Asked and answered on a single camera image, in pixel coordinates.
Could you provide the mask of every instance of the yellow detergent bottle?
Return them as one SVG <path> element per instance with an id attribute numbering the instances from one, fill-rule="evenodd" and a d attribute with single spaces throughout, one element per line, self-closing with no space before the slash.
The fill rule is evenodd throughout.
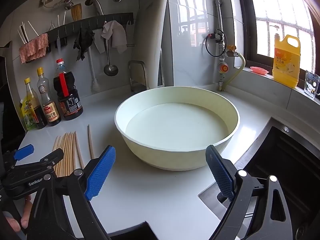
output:
<path id="1" fill-rule="evenodd" d="M 288 43 L 288 38 L 298 42 L 298 47 Z M 295 88 L 299 81 L 300 72 L 300 40 L 297 37 L 286 35 L 280 41 L 279 34 L 275 35 L 275 57 L 273 60 L 273 78 L 291 88 Z"/>

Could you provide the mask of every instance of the metal ladle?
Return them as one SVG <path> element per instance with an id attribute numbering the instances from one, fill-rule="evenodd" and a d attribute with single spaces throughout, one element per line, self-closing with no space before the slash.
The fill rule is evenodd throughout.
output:
<path id="1" fill-rule="evenodd" d="M 116 65 L 110 65 L 108 40 L 103 39 L 103 43 L 104 43 L 104 48 L 107 52 L 107 64 L 104 66 L 103 71 L 107 76 L 113 77 L 118 74 L 119 69 Z"/>

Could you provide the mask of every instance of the red bottle handle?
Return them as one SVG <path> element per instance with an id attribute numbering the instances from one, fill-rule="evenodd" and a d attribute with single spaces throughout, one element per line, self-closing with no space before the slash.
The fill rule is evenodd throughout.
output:
<path id="1" fill-rule="evenodd" d="M 67 97 L 69 96 L 69 91 L 66 83 L 66 79 L 64 78 L 64 73 L 59 74 L 60 84 L 62 87 L 63 96 Z"/>

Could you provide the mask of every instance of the white countertop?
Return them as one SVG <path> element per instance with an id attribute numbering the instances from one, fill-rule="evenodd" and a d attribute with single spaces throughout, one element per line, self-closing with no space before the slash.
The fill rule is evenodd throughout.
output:
<path id="1" fill-rule="evenodd" d="M 270 117 L 289 126 L 320 149 L 319 134 L 286 110 L 256 96 L 228 86 L 221 95 L 238 109 L 240 126 L 222 152 L 235 163 L 263 130 Z M 207 240 L 220 220 L 198 195 L 215 182 L 207 166 L 192 171 L 165 171 L 149 166 L 125 144 L 114 124 L 117 107 L 130 96 L 123 87 L 81 99 L 83 114 L 54 127 L 29 131 L 20 147 L 33 144 L 35 151 L 17 164 L 37 162 L 52 151 L 55 138 L 77 131 L 84 164 L 90 160 L 87 125 L 90 124 L 93 151 L 98 157 L 108 144 L 116 149 L 116 162 L 99 195 L 91 205 L 108 233 L 147 221 L 159 240 Z M 82 237 L 70 201 L 67 213 L 76 237 Z"/>

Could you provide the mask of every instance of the yellow bottle cap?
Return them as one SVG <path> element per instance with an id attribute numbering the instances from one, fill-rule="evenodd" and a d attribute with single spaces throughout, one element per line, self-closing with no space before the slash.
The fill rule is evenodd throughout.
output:
<path id="1" fill-rule="evenodd" d="M 30 82 L 31 82 L 30 78 L 26 78 L 26 79 L 24 80 L 24 83 L 25 83 L 25 84 L 29 84 Z"/>
<path id="2" fill-rule="evenodd" d="M 43 68 L 42 67 L 37 68 L 37 73 L 38 73 L 38 76 L 42 75 L 43 74 Z"/>

